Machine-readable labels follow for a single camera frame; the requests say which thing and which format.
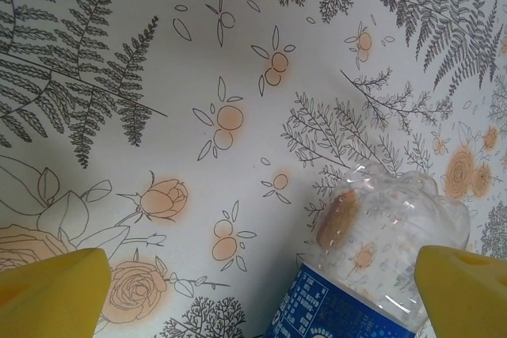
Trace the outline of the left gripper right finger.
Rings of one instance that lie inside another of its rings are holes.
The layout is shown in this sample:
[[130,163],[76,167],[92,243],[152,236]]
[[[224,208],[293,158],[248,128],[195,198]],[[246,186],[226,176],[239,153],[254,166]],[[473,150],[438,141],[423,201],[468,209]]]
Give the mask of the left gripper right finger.
[[507,261],[420,249],[414,279],[436,338],[507,338]]

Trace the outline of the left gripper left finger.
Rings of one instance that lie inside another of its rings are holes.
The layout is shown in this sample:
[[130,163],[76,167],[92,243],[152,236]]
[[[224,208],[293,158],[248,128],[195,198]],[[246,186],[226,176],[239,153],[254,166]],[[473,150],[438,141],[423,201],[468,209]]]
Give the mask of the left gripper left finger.
[[103,249],[0,272],[0,338],[92,338],[109,286]]

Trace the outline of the floral patterned table cover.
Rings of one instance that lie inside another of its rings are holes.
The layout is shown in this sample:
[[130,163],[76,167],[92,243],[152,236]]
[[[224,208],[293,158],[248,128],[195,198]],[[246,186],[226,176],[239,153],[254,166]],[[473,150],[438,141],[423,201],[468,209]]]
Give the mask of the floral patterned table cover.
[[507,0],[0,0],[0,271],[103,249],[93,338],[261,338],[365,160],[507,260]]

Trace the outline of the blue Pepsi plastic bottle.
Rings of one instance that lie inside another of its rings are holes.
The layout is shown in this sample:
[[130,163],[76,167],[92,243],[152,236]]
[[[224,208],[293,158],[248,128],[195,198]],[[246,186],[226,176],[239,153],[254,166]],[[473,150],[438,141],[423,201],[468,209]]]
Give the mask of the blue Pepsi plastic bottle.
[[367,161],[333,190],[263,338],[416,338],[427,321],[414,273],[427,245],[467,246],[471,216],[436,181]]

